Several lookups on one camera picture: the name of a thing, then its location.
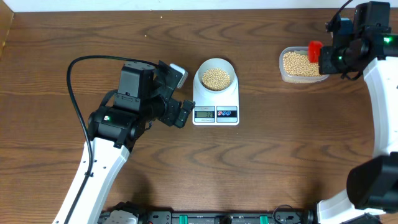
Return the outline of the red measuring scoop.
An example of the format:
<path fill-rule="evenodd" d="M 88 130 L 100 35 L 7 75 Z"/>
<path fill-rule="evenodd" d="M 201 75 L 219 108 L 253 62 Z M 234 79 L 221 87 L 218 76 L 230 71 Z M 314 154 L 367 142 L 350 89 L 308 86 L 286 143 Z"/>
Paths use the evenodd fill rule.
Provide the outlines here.
<path fill-rule="evenodd" d="M 320 50 L 323 44 L 317 40 L 311 40 L 308 44 L 308 61 L 310 63 L 318 63 Z"/>

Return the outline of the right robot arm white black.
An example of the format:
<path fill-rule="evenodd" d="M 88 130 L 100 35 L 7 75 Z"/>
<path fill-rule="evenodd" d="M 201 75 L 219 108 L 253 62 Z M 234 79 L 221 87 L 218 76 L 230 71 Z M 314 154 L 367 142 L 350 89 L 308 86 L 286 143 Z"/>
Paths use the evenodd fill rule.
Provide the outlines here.
<path fill-rule="evenodd" d="M 317 203 L 314 223 L 379 223 L 379 216 L 397 212 L 397 35 L 390 10 L 388 2 L 369 1 L 356 6 L 353 20 L 336 13 L 325 24 L 332 45 L 320 49 L 319 72 L 364 79 L 374 152 L 349 172 L 342 192 Z"/>

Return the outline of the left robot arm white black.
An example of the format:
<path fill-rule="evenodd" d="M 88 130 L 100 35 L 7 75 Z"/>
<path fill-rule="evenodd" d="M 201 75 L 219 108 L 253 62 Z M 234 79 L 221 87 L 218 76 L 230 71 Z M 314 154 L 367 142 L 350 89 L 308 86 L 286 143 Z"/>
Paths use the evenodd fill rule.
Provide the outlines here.
<path fill-rule="evenodd" d="M 112 184 L 136 141 L 156 119 L 182 128 L 195 104 L 172 95 L 188 73 L 175 64 L 126 62 L 119 87 L 109 91 L 85 127 L 80 165 L 55 223 L 96 223 Z"/>

